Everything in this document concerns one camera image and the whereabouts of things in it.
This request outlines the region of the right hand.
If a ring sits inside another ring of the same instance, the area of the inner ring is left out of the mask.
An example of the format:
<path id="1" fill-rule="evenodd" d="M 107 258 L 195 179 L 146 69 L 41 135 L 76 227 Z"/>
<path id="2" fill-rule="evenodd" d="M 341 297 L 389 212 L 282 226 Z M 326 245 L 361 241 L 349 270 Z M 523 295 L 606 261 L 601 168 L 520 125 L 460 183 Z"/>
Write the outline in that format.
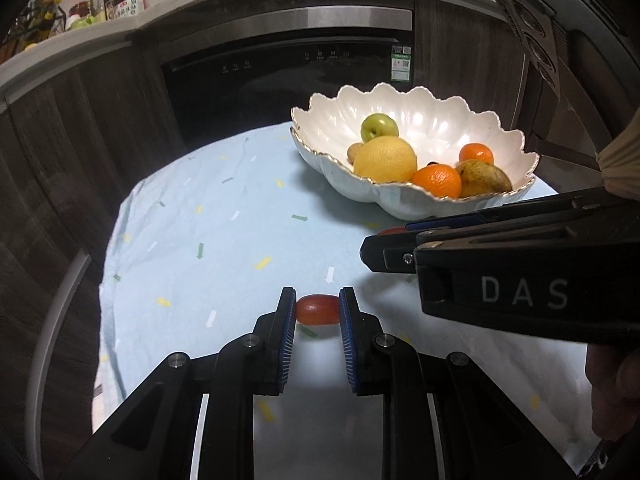
<path id="1" fill-rule="evenodd" d="M 639 355 L 590 344 L 585 373 L 591 385 L 592 430 L 603 440 L 617 441 L 639 417 Z"/>

